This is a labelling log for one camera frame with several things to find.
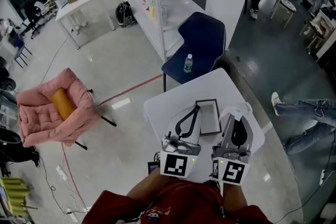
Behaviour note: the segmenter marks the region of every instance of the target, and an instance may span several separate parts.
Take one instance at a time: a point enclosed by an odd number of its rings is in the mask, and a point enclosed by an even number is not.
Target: concrete floor
[[[120,0],[105,2],[110,14],[113,14]],[[10,70],[18,84],[18,91],[46,82],[70,67],[87,88],[93,88],[98,104],[161,74],[161,60],[141,28],[136,25],[111,32],[107,23],[100,24],[98,19],[103,19],[103,16],[98,16],[98,8],[92,5],[83,10],[90,18],[91,26],[88,27],[99,25],[99,29],[90,32],[90,36],[85,35],[84,29],[76,37],[83,43],[86,38],[97,37],[80,50],[67,40],[54,21],[50,21],[34,40],[26,39],[28,49],[34,54],[28,57],[28,67],[21,69],[13,64]],[[102,27],[105,27],[106,34],[102,35]],[[243,190],[249,204],[258,205],[270,221],[276,222],[285,213],[301,205],[295,175],[278,135],[273,128],[268,128],[269,118],[259,101],[239,72],[234,67],[232,70],[234,82],[246,101],[252,104],[254,115],[265,130],[266,137],[264,146],[250,159],[251,169]],[[168,79],[168,89],[176,86],[176,82]],[[147,162],[160,149],[160,143],[150,124],[144,120],[143,103],[161,92],[162,79],[159,78],[106,102],[99,110],[105,117],[113,119],[118,127],[100,121],[78,140],[87,145],[88,151],[76,145],[66,149],[72,174],[87,207],[92,206],[103,190],[126,194],[147,175]],[[127,98],[130,99],[128,104],[112,108],[113,104]],[[60,165],[69,176],[60,143],[45,143],[37,148],[46,165],[48,181],[56,188],[54,194],[60,207],[63,210],[70,207],[82,211],[84,205],[68,190],[74,190],[72,182],[63,181],[56,172],[56,166]],[[15,163],[10,170],[13,176],[21,177],[32,188],[28,203],[38,207],[38,210],[29,210],[36,224],[44,224],[46,220],[49,224],[71,222],[53,200],[43,166],[36,168],[32,162]],[[84,214],[76,213],[76,217],[81,220]],[[293,220],[302,222],[301,210],[290,214],[281,224]]]
[[[281,7],[270,20],[270,12],[275,0],[260,2],[258,20],[242,14],[237,24],[227,57],[244,77],[256,95],[282,142],[301,134],[309,122],[297,119],[279,118],[274,114],[270,96],[277,91],[284,102],[300,99],[335,99],[334,89],[325,72],[308,54],[308,41],[299,36],[304,20],[310,20],[309,12],[299,0],[290,0],[297,12],[286,29],[284,19],[289,14]],[[306,151],[289,156],[295,171],[300,196],[304,203],[316,190],[321,171],[326,167],[333,137],[319,141]],[[330,169],[335,167],[335,150]],[[329,178],[323,187],[303,208],[305,222],[318,218],[336,184],[336,177]]]

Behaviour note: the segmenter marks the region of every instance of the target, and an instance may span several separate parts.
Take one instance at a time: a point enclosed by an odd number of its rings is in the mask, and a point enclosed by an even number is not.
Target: pink armchair
[[[77,107],[65,121],[50,100],[60,88],[64,88],[69,100]],[[46,141],[58,141],[66,146],[75,143],[101,118],[89,91],[92,92],[70,68],[66,68],[51,81],[19,93],[16,98],[23,146],[30,147]]]

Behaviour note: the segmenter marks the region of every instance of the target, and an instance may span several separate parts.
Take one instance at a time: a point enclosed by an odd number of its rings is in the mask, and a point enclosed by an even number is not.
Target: black backpack
[[[121,27],[129,27],[137,23],[133,16],[131,5],[127,1],[120,3],[115,11],[118,24]]]

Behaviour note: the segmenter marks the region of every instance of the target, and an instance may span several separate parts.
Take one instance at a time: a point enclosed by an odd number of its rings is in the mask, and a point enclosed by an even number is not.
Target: white table
[[[62,19],[66,18],[69,15],[71,15],[72,13],[78,11],[85,4],[88,4],[91,1],[94,1],[94,0],[77,0],[77,1],[75,1],[73,3],[71,3],[71,4],[66,4],[64,7],[60,8],[58,10],[58,12],[57,12],[56,21],[58,22],[60,28],[65,31],[65,33],[67,34],[69,40],[71,40],[78,48],[80,48],[79,45],[76,43],[76,41],[74,40],[74,38],[71,36],[71,34],[65,28],[64,24],[62,23]],[[100,2],[101,2],[102,8],[104,9],[104,13],[106,14],[107,20],[109,21],[111,29],[113,31],[113,30],[115,30],[115,27],[113,25],[113,22],[112,22],[112,19],[111,19],[109,13],[108,13],[108,10],[106,8],[104,0],[100,0]]]
[[[219,113],[228,106],[245,102],[231,78],[220,68],[147,100],[144,103],[144,112],[152,124],[156,138],[161,142],[168,123],[175,114],[193,106],[196,100],[214,98],[217,99]],[[227,119],[228,117],[224,117],[221,120],[222,129]],[[253,154],[263,145],[265,136],[252,114],[247,120],[254,134],[251,147]],[[202,183],[210,179],[209,175],[213,167],[212,147],[220,141],[222,141],[222,134],[201,136],[199,141],[202,147],[201,153],[187,180]]]

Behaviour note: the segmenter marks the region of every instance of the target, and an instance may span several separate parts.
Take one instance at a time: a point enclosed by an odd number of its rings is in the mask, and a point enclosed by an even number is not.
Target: yellow cushion
[[[76,109],[72,105],[63,88],[60,88],[57,92],[55,92],[55,94],[50,99],[64,121]]]

